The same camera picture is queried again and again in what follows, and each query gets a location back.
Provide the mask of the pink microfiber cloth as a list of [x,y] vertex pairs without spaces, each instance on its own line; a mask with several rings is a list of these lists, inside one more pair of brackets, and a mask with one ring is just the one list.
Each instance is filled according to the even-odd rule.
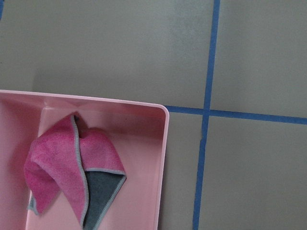
[[109,138],[98,130],[80,132],[74,114],[32,142],[24,176],[29,210],[43,214],[62,192],[84,230],[100,226],[127,178]]

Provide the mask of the pink plastic bin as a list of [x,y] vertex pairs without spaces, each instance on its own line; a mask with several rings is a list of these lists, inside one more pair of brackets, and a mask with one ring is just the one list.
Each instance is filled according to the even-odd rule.
[[158,228],[169,112],[158,104],[1,90],[0,227],[3,230],[78,230],[64,194],[40,216],[28,210],[24,162],[32,141],[63,117],[78,113],[79,127],[103,130],[127,179],[99,225],[101,230]]

